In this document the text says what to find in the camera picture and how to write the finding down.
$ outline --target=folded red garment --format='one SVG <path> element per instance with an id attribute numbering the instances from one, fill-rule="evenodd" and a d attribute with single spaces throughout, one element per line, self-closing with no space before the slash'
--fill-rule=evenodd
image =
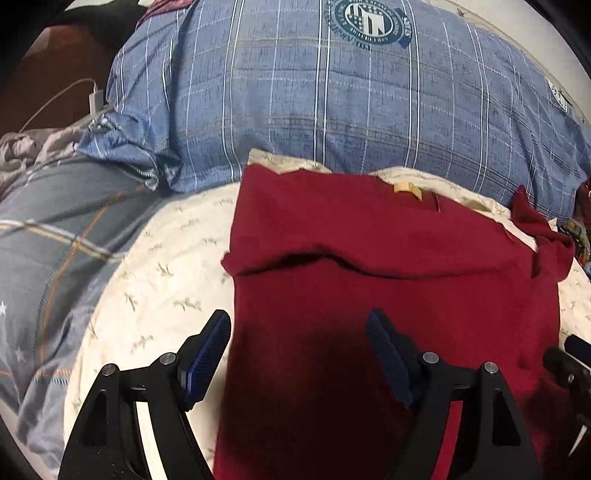
<path id="1" fill-rule="evenodd" d="M 376 177 L 245 170 L 230 252 L 235 329 L 214 473 L 218 480 L 382 480 L 410 415 L 391 396 L 365 337 L 373 307 L 446 362 L 497 363 L 547 468 L 569 412 L 544 372 L 558 342 L 557 281 L 574 246 L 533 210 L 502 225 Z M 444 478 L 448 432 L 433 478 Z"/>

